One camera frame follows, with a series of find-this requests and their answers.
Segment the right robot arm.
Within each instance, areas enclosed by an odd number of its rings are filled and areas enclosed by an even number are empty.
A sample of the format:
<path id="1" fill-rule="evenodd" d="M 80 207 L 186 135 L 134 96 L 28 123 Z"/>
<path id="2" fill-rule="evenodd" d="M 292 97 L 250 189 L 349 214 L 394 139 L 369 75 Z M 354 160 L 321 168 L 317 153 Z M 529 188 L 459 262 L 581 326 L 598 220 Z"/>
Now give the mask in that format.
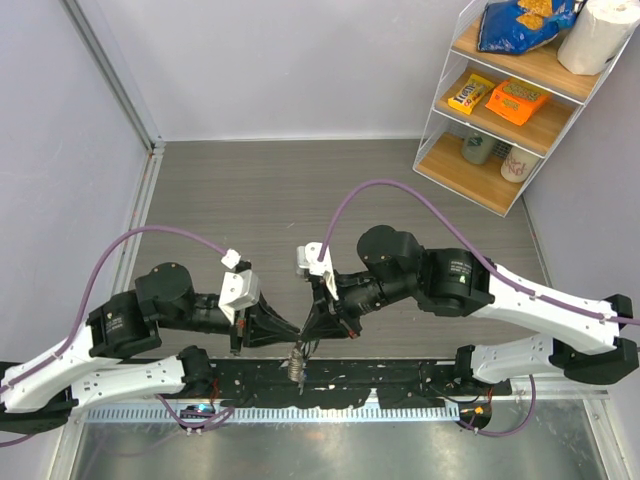
<path id="1" fill-rule="evenodd" d="M 427 249 L 413 234 L 387 225 L 369 229 L 356 252 L 365 269 L 340 274 L 318 242 L 297 249 L 297 268 L 311 285 L 313 304 L 300 339 L 357 338 L 361 319 L 413 299 L 439 317 L 489 318 L 531 330 L 501 345 L 458 348 L 452 380 L 473 394 L 513 377 L 560 372 L 591 385 L 612 385 L 639 367 L 637 345 L 620 335 L 629 319 L 622 295 L 586 300 L 527 281 L 490 259 L 458 248 Z"/>

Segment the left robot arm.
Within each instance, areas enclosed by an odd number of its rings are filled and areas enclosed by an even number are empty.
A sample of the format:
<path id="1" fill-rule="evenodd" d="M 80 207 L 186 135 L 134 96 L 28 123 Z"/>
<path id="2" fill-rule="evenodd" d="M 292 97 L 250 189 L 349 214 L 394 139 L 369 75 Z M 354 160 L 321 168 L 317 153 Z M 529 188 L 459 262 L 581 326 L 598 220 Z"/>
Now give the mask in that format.
<path id="1" fill-rule="evenodd" d="M 251 270 L 226 273 L 223 286 L 220 294 L 199 294 L 184 266 L 160 264 L 91 311 L 72 342 L 23 364 L 2 363 L 2 432 L 51 431 L 72 414 L 110 401 L 211 393 L 217 375 L 203 348 L 131 364 L 161 346 L 163 329 L 225 335 L 233 353 L 297 339 L 298 327 L 268 305 Z"/>

